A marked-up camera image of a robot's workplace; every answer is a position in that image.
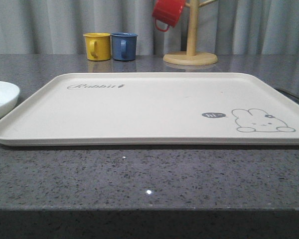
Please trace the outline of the white round plate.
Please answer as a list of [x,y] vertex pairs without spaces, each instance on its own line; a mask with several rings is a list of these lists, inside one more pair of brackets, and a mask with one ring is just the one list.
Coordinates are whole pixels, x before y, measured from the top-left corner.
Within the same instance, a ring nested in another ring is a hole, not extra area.
[[15,107],[19,93],[20,89],[17,85],[0,81],[0,118]]

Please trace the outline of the beige rabbit serving tray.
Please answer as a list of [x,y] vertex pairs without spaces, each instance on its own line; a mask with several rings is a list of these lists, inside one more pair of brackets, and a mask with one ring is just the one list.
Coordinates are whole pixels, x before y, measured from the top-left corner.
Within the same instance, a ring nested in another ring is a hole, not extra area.
[[73,73],[0,120],[9,146],[299,145],[299,105],[243,73]]

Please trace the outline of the wooden mug tree stand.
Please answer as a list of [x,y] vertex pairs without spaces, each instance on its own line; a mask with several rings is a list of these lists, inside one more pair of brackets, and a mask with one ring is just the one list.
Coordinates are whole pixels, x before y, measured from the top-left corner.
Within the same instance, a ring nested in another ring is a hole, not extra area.
[[176,65],[191,66],[211,65],[218,61],[217,56],[213,53],[196,51],[199,8],[213,2],[214,0],[205,0],[202,3],[198,0],[191,0],[185,4],[189,8],[186,51],[167,53],[164,55],[163,61]]

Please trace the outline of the blue mug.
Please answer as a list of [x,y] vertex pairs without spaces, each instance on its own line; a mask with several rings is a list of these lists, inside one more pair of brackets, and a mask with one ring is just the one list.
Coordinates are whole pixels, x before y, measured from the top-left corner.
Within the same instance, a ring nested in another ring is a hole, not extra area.
[[135,60],[137,36],[135,33],[111,33],[112,58],[118,61]]

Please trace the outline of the yellow mug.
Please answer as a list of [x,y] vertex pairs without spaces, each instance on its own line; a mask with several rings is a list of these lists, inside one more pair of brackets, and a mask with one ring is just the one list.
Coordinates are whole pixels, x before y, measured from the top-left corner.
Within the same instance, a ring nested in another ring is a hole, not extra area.
[[105,61],[111,59],[111,35],[109,33],[85,33],[83,36],[88,60]]

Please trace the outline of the red hanging mug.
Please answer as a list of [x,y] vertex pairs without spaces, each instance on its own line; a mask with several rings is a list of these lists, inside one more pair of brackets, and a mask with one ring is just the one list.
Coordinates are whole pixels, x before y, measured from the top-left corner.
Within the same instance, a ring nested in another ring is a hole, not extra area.
[[[157,0],[153,8],[152,17],[157,30],[167,32],[170,27],[175,27],[185,7],[185,0]],[[165,29],[157,25],[160,21],[167,25]]]

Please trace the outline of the grey curtain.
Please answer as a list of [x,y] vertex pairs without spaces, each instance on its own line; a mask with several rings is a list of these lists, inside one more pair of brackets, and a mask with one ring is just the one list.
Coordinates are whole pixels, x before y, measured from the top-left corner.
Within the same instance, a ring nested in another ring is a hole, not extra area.
[[[138,55],[184,51],[189,9],[161,32],[152,0],[0,0],[0,54],[83,54],[84,33],[132,32]],[[299,0],[218,0],[199,11],[197,49],[299,54]]]

